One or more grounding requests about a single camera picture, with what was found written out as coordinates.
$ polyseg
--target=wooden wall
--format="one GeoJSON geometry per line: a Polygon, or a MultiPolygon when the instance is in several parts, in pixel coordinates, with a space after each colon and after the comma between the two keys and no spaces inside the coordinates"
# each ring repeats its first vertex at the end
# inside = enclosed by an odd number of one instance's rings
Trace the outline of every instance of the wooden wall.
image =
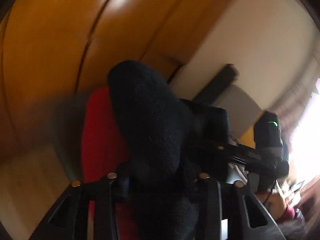
{"type": "Polygon", "coordinates": [[[0,24],[0,161],[48,140],[56,102],[140,60],[168,79],[231,0],[16,0],[0,24]]]}

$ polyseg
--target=red cushion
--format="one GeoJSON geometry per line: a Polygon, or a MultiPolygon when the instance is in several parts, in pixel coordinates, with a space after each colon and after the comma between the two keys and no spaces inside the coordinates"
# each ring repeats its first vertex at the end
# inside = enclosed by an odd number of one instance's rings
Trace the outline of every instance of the red cushion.
{"type": "MultiPolygon", "coordinates": [[[[89,98],[82,134],[82,167],[84,182],[101,179],[130,159],[112,112],[109,89],[102,88],[89,98]]],[[[139,239],[128,203],[116,205],[117,226],[122,240],[139,239]]]]}

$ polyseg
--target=cable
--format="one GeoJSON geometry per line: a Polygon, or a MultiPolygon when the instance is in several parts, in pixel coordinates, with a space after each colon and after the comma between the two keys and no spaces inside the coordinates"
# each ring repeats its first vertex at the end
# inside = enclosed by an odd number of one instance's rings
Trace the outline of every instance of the cable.
{"type": "Polygon", "coordinates": [[[271,196],[271,194],[272,194],[272,191],[273,191],[273,189],[274,189],[275,186],[276,186],[276,183],[277,183],[277,179],[275,179],[275,182],[273,183],[272,189],[271,189],[268,197],[266,198],[266,200],[265,200],[264,203],[263,203],[264,206],[266,205],[267,201],[269,200],[269,198],[270,198],[270,196],[271,196]]]}

